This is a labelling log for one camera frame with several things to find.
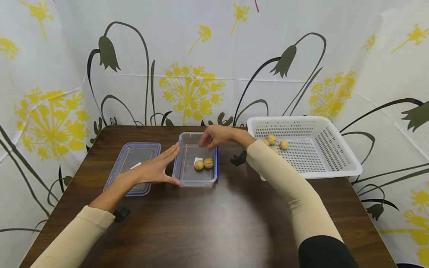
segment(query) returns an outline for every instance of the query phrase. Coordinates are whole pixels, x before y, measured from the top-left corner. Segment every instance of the brown table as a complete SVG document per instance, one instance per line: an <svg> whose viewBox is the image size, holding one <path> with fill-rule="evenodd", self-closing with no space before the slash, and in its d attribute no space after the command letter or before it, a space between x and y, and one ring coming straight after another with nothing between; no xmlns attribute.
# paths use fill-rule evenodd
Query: brown table
<svg viewBox="0 0 429 268"><path fill-rule="evenodd" d="M159 142L162 150L186 131L203 127L108 126L100 133L21 267L29 267L83 206L103 190L127 142ZM288 210L248 164L235 167L234 144L219 148L220 176L210 189L152 185L126 197L131 214L112 224L82 267L298 267ZM171 174L172 163L167 168ZM346 178L314 179L346 245L361 268L396 267Z"/></svg>

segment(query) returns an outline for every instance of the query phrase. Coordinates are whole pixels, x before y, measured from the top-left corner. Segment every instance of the basket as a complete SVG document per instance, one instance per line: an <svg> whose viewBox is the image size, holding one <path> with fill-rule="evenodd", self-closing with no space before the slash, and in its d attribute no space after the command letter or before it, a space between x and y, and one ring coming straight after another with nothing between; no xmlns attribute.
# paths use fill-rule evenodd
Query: basket
<svg viewBox="0 0 429 268"><path fill-rule="evenodd" d="M358 176L362 165L332 122L322 116L252 117L248 132L257 139L274 135L279 154L305 179ZM289 142L288 150L280 141Z"/></svg>

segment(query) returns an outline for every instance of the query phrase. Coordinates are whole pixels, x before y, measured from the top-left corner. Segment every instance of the white label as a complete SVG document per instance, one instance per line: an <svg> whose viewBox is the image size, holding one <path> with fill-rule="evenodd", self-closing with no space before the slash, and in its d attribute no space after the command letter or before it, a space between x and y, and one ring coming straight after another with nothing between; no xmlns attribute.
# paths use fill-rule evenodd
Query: white label
<svg viewBox="0 0 429 268"><path fill-rule="evenodd" d="M195 165L195 162L196 162L196 161L198 161L198 160L201 160L201 161L202 161L202 158L195 157L195 160L194 160L193 164Z"/></svg>
<svg viewBox="0 0 429 268"><path fill-rule="evenodd" d="M138 162L137 164L135 164L132 168L130 168L130 169L133 169L133 168L135 168L135 167L138 167L139 165L141 165L142 164L142 162Z"/></svg>

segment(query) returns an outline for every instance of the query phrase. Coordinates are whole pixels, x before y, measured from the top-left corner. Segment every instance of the yellow dandelion print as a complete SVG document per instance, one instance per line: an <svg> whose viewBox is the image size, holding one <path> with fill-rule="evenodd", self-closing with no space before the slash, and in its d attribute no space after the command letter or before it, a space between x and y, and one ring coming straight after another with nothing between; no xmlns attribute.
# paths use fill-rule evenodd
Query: yellow dandelion print
<svg viewBox="0 0 429 268"><path fill-rule="evenodd" d="M84 122L89 119L82 106L82 94L66 97L61 90L42 94L38 87L24 95L14 106L20 120L17 129L23 131L22 142L30 152L36 150L41 160L60 156L72 151L84 150L83 140L89 131Z"/></svg>
<svg viewBox="0 0 429 268"><path fill-rule="evenodd" d="M405 45L406 43L410 42L410 41L416 41L416 45L419 45L423 42L423 40L420 40L421 38L426 38L426 36L428 36L429 34L429 29L425 29L424 31L422 31L422 29L419 28L418 24L414 25L414 30L411 33L408 33L408 39L405 40L405 42L403 42L402 44L399 45L399 47L395 48L392 50L391 54L395 51L397 51L398 49L400 49L403 45Z"/></svg>
<svg viewBox="0 0 429 268"><path fill-rule="evenodd" d="M211 115L211 107L222 100L218 91L225 86L223 81L215 82L215 75L204 72L204 67L182 67L172 64L159 80L159 87L166 89L163 98L173 104L175 112L183 113L183 122L187 117L201 121L204 115Z"/></svg>
<svg viewBox="0 0 429 268"><path fill-rule="evenodd" d="M343 76L339 72L334 78L328 77L323 83L315 84L312 89L312 95L307 100L312 115L321 115L329 119L335 117L343 107L345 101L351 98L351 89L354 85L354 72L350 71Z"/></svg>
<svg viewBox="0 0 429 268"><path fill-rule="evenodd" d="M237 22L239 20L243 20L243 22L246 22L247 17L245 17L244 15L249 14L249 6L243 6L243 8L240 8L236 3L234 3L234 7L236 8L236 11L234 12L234 17L236 18L236 21L234 22L234 26L233 29L231 30L231 36L233 35L234 29L236 28Z"/></svg>
<svg viewBox="0 0 429 268"><path fill-rule="evenodd" d="M365 50L370 50L374 44L375 44L375 35L371 36L371 38L366 41L366 45L364 45L360 49L365 48Z"/></svg>
<svg viewBox="0 0 429 268"><path fill-rule="evenodd" d="M2 37L0 38L0 51L4 51L6 57L9 57L9 59L13 60L18 54L19 49L12 41Z"/></svg>
<svg viewBox="0 0 429 268"><path fill-rule="evenodd" d="M429 194L425 190L411 191L411 193L413 194L411 205L417 206L417 211L414 211L414 208L409 209L403 215L406 223L410 224L411 227L408 229L382 230L380 234L410 234L411 239L420 246L416 252L420 265L429 266L429 213L427 211Z"/></svg>
<svg viewBox="0 0 429 268"><path fill-rule="evenodd" d="M188 56L190 55L190 52L192 51L193 47L196 45L196 43L199 40L201 40L201 43L205 43L206 41L211 39L211 30L209 27L204 26L204 25L200 25L199 28L200 28L200 30L198 31L199 37L197 38L195 43L191 46L191 48L188 52Z"/></svg>
<svg viewBox="0 0 429 268"><path fill-rule="evenodd" d="M46 35L45 26L43 25L43 20L48 18L51 21L54 20L54 17L52 14L49 14L49 8L46 2L37 2L37 6L33 6L32 4L28 4L24 1L21 1L21 4L28 7L30 11L30 17L36 17L36 19L39 21L39 26L42 29L43 38L45 40L48 40L48 37Z"/></svg>

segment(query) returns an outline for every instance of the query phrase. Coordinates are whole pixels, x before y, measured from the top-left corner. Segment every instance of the blue-rimmed container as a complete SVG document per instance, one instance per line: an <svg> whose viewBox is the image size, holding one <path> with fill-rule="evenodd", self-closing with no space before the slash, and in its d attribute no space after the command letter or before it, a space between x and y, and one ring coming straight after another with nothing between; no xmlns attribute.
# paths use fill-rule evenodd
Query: blue-rimmed container
<svg viewBox="0 0 429 268"><path fill-rule="evenodd" d="M180 151L174 160L173 178L180 180L180 187L212 187L218 179L219 159L216 147L211 152L198 147L203 132L183 132L179 136ZM211 169L196 170L193 167L195 158L211 157L214 166Z"/></svg>
<svg viewBox="0 0 429 268"><path fill-rule="evenodd" d="M122 147L112 172L110 172L109 179L104 186L104 190L112 184L113 180L121 173L126 172L139 163L157 157L161 152L161 144L154 142L129 142ZM151 190L150 184L138 184L134 186L126 196L145 196Z"/></svg>

